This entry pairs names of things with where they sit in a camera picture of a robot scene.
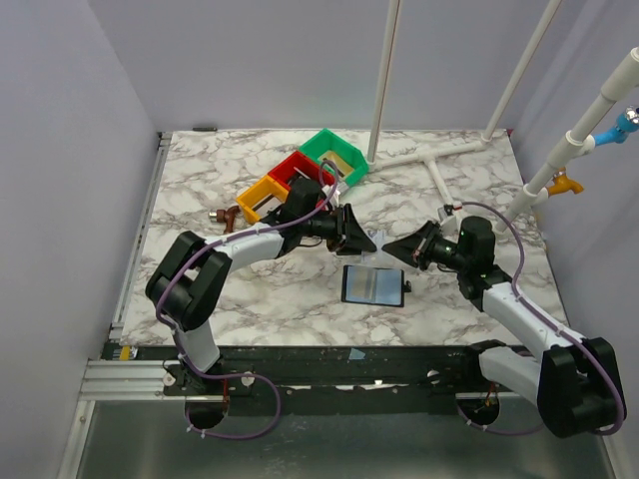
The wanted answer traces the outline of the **white silver patterned card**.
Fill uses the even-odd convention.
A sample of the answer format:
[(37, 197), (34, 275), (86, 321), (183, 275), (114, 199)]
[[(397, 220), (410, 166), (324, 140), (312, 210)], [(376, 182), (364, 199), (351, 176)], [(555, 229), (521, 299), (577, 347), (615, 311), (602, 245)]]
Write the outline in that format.
[(374, 243), (375, 251), (365, 251), (361, 254), (361, 263), (375, 267), (390, 267), (393, 258), (382, 250), (386, 243), (386, 232), (382, 230), (368, 230), (368, 238)]

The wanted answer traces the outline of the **black leather card holder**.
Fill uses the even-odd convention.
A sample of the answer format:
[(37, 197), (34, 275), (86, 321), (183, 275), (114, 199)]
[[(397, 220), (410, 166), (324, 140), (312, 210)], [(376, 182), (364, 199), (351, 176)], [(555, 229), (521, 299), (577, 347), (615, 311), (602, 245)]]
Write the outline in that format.
[(342, 269), (342, 302), (403, 307), (404, 297), (412, 285), (404, 271), (365, 265), (345, 265)]

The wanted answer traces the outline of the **gold credit card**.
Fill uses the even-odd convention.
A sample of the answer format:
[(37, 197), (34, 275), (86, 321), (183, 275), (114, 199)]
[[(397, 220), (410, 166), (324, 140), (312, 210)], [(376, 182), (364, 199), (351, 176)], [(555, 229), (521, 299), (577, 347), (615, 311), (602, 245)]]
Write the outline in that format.
[(341, 179), (346, 179), (353, 172), (353, 167), (334, 151), (327, 151), (324, 159), (332, 162), (337, 168), (337, 174)]

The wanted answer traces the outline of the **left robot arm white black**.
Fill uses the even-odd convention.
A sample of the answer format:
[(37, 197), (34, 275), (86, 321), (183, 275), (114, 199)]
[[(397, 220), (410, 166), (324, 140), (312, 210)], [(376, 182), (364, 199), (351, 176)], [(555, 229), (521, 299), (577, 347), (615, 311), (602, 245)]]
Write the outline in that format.
[(211, 242), (191, 231), (180, 234), (149, 279), (145, 294), (160, 322), (170, 327), (179, 355), (190, 367), (187, 381), (201, 394), (214, 392), (222, 379), (221, 353), (209, 319), (228, 275), (262, 260), (280, 258), (319, 238), (337, 255), (375, 252), (352, 207), (330, 209), (320, 202), (314, 180), (293, 182), (285, 202), (251, 227)]

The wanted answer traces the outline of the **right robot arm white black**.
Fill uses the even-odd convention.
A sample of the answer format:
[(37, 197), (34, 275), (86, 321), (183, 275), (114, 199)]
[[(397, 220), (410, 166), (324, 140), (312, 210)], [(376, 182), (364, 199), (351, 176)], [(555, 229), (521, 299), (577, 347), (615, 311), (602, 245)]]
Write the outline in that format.
[(522, 356), (497, 341), (472, 346), (459, 378), (479, 391), (496, 382), (536, 406), (543, 425), (559, 438), (592, 432), (613, 434), (627, 409), (616, 355), (601, 337), (587, 338), (535, 305), (495, 261), (496, 236), (489, 220), (462, 220), (458, 239), (446, 239), (427, 222), (413, 234), (383, 246), (403, 263), (452, 270), (463, 297), (505, 326), (528, 350)]

